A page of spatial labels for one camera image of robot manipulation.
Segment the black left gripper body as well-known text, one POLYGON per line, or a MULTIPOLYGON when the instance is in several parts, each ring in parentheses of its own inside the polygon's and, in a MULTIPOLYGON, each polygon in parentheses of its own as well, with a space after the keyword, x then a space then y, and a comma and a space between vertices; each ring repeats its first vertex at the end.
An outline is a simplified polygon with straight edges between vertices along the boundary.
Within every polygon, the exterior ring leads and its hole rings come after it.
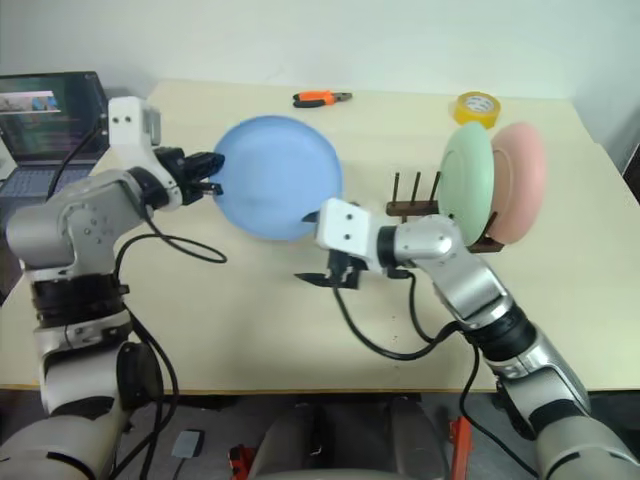
POLYGON ((199 182, 196 171, 185 159, 184 151, 177 147, 158 147, 154 154, 169 175, 167 189, 180 195, 180 204, 187 206, 199 199, 195 185, 199 182))

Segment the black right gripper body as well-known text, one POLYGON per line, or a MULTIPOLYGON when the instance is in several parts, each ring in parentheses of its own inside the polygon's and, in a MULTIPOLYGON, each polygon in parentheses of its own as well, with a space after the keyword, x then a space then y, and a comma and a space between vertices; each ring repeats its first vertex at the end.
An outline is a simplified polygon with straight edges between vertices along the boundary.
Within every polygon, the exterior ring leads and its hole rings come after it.
POLYGON ((339 289, 357 290, 364 261, 345 252, 330 250, 327 263, 327 286, 339 289))

